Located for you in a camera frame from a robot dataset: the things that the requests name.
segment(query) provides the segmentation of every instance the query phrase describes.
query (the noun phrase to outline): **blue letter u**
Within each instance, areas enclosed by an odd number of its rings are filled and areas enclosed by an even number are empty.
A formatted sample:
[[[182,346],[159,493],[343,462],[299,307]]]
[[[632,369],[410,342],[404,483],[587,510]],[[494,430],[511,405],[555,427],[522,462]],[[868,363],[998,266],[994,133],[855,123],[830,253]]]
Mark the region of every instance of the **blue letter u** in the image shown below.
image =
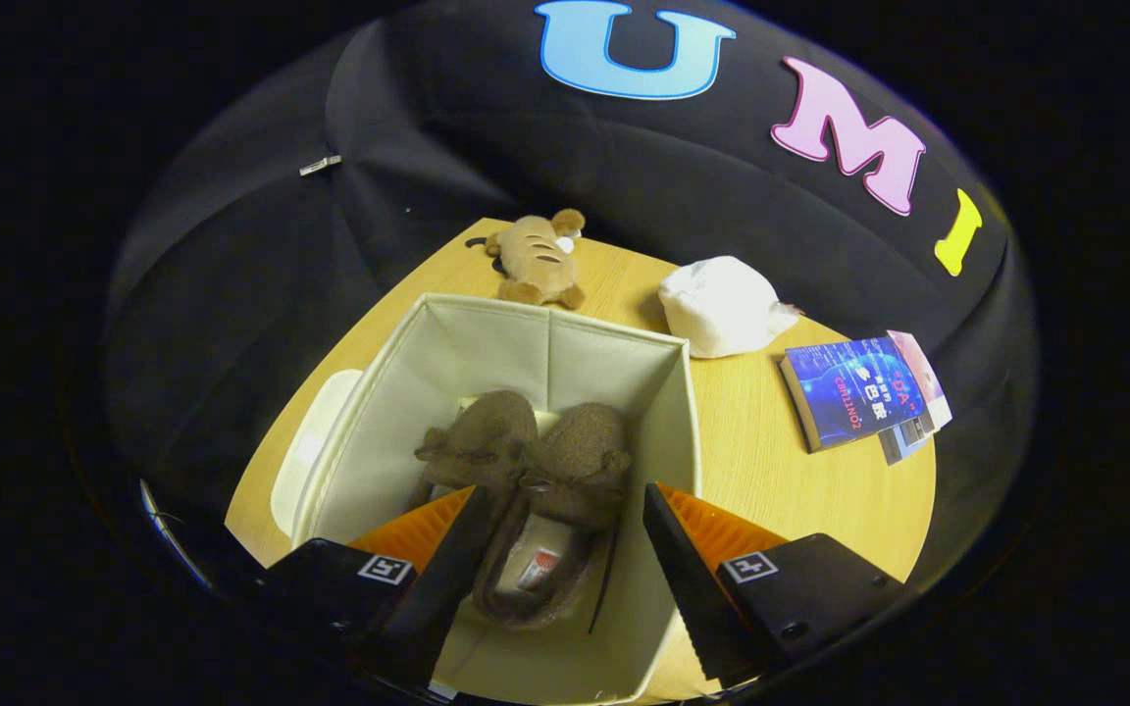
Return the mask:
[[[657,17],[673,26],[673,60],[664,69],[632,69],[609,58],[614,18],[629,15],[623,3],[559,0],[534,12],[547,18],[542,62],[547,75],[589,93],[642,101],[673,101],[705,93],[718,76],[722,40],[734,40],[730,27],[683,12],[662,10]]]

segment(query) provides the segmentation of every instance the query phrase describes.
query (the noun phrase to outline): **white fabric storage box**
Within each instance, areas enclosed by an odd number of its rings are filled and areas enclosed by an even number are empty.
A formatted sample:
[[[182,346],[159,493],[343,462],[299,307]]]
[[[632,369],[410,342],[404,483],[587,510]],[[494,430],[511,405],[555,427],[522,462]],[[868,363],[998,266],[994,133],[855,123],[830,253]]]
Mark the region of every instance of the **white fabric storage box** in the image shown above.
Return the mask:
[[[643,529],[643,488],[662,481],[696,494],[701,486],[686,339],[559,308],[421,295],[333,420],[301,483],[292,544],[347,542],[402,514],[420,478],[412,451],[426,429],[450,427],[459,407],[490,390],[524,394],[547,424],[583,402],[623,412],[634,457],[628,498],[590,635],[605,572],[592,573],[573,613],[541,630],[497,628],[467,599],[435,682],[514,703],[632,700],[646,688],[677,611]]]

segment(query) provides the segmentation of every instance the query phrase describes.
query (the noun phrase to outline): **fuzzy slipper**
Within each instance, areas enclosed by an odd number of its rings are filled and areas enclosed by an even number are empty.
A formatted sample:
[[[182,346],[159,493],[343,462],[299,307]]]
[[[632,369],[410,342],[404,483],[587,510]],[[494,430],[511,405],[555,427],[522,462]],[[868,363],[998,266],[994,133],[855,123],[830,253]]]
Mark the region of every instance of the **fuzzy slipper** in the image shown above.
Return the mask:
[[[577,601],[621,513],[631,456],[621,416],[588,403],[524,448],[524,474],[475,577],[473,604],[510,629],[544,627]]]
[[[489,392],[461,412],[452,428],[431,428],[417,448],[426,461],[409,509],[429,502],[434,487],[481,486],[490,497],[489,529],[503,517],[516,490],[524,446],[539,434],[530,402],[511,390]]]

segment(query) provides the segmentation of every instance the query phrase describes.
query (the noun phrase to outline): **blue book cover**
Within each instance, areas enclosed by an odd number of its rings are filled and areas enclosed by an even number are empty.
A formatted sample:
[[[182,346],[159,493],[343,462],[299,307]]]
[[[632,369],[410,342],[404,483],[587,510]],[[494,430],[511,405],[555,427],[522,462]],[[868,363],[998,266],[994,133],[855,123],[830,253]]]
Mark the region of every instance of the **blue book cover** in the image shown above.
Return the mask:
[[[913,372],[888,337],[789,348],[781,368],[810,451],[878,434],[925,408]]]

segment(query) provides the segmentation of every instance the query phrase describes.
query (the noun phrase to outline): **brown plush toy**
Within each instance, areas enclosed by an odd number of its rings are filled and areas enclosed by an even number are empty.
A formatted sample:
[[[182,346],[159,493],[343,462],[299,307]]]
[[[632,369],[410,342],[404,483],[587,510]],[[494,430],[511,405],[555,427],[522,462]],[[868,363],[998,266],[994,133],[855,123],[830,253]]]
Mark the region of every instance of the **brown plush toy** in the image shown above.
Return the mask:
[[[522,304],[548,304],[559,300],[565,308],[583,305],[583,290],[577,286],[577,263],[570,253],[556,245],[559,237],[577,237],[583,229],[583,215],[565,209],[551,220],[541,216],[518,219],[506,232],[487,237],[488,255],[497,256],[508,278],[499,285],[499,299]]]

